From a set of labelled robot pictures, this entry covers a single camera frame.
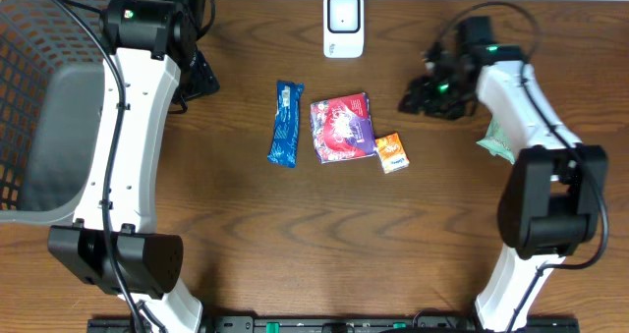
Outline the mint green snack packet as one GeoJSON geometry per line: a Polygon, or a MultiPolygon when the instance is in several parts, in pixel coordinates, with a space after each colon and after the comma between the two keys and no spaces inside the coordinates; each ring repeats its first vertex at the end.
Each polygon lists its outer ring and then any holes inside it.
{"type": "Polygon", "coordinates": [[[495,117],[491,119],[485,136],[477,141],[477,145],[486,149],[492,156],[499,156],[511,164],[515,162],[511,143],[495,117]]]}

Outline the small orange snack packet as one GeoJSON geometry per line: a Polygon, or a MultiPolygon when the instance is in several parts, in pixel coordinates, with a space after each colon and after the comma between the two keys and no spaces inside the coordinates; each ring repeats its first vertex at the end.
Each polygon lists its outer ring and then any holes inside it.
{"type": "Polygon", "coordinates": [[[401,170],[410,165],[410,160],[397,133],[378,138],[375,140],[375,144],[380,164],[385,174],[401,170]]]}

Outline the red purple snack packet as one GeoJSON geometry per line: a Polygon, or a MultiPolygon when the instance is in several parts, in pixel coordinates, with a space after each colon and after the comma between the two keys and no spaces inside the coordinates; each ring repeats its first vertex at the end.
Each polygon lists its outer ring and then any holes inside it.
{"type": "Polygon", "coordinates": [[[364,92],[312,103],[310,121],[321,164],[376,155],[370,101],[364,92]]]}

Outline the blue snack bar wrapper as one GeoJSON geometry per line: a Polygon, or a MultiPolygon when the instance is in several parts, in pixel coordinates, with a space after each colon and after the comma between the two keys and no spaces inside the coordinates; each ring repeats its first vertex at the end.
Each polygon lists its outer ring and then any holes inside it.
{"type": "Polygon", "coordinates": [[[295,168],[300,128],[300,100],[303,83],[277,82],[277,106],[273,139],[267,160],[281,166],[295,168]]]}

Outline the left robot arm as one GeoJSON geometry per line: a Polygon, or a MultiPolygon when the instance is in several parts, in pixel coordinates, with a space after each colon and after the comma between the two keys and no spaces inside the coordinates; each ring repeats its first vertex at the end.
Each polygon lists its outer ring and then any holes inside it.
{"type": "Polygon", "coordinates": [[[172,105],[214,94],[198,49],[214,0],[110,0],[100,15],[105,69],[94,155],[72,223],[49,231],[70,272],[124,300],[134,332],[197,332],[203,306],[180,273],[183,242],[156,230],[155,182],[172,105]]]}

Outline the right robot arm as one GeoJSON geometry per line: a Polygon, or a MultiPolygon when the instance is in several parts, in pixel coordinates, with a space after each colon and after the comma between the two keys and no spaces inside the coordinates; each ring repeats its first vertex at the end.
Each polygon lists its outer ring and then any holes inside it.
{"type": "Polygon", "coordinates": [[[531,55],[498,43],[489,17],[458,17],[447,27],[457,31],[455,51],[435,41],[428,73],[409,83],[398,109],[456,120],[482,104],[505,133],[515,161],[497,208],[503,246],[474,311],[477,330],[516,332],[552,271],[586,269],[602,257],[607,156],[561,122],[531,55]]]}

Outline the white barcode scanner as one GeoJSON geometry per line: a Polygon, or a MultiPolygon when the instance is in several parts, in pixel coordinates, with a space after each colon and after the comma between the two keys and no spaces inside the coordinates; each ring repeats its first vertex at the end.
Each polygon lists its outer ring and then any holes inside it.
{"type": "Polygon", "coordinates": [[[364,0],[323,0],[323,54],[354,59],[365,46],[364,0]]]}

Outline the grey plastic mesh basket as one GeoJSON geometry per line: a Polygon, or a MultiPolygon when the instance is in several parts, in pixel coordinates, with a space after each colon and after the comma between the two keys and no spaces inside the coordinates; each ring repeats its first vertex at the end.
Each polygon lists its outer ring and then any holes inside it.
{"type": "Polygon", "coordinates": [[[70,225],[102,220],[88,175],[104,83],[95,43],[109,0],[1,0],[1,220],[70,225]]]}

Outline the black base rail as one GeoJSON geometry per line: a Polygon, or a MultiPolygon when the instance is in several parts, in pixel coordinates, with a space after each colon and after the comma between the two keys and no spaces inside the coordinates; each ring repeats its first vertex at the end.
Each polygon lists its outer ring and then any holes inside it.
{"type": "MultiPolygon", "coordinates": [[[[250,316],[215,316],[200,324],[207,333],[375,333],[391,332],[489,332],[472,318],[431,313],[420,318],[253,318],[250,316]]],[[[129,319],[102,318],[87,322],[88,333],[133,332],[129,319]]],[[[528,318],[525,328],[512,332],[579,333],[575,318],[528,318]]]]}

